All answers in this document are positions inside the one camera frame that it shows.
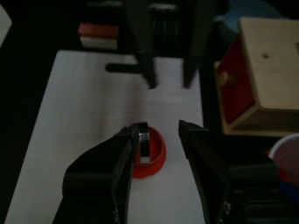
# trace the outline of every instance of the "white table surface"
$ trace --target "white table surface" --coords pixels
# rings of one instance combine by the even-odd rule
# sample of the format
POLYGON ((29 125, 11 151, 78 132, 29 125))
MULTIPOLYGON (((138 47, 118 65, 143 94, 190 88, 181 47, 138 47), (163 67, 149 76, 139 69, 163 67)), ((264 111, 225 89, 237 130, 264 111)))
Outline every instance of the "white table surface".
POLYGON ((65 172, 89 149, 147 121, 163 134, 167 160, 151 177, 134 179, 129 224, 202 224, 202 202, 178 135, 179 119, 202 125, 199 78, 183 89, 182 60, 158 58, 158 89, 141 75, 109 73, 131 56, 58 53, 6 224, 53 223, 65 172))
POLYGON ((6 35, 10 31, 11 25, 13 25, 13 20, 6 13, 6 9, 3 5, 0 4, 0 47, 6 40, 6 35))

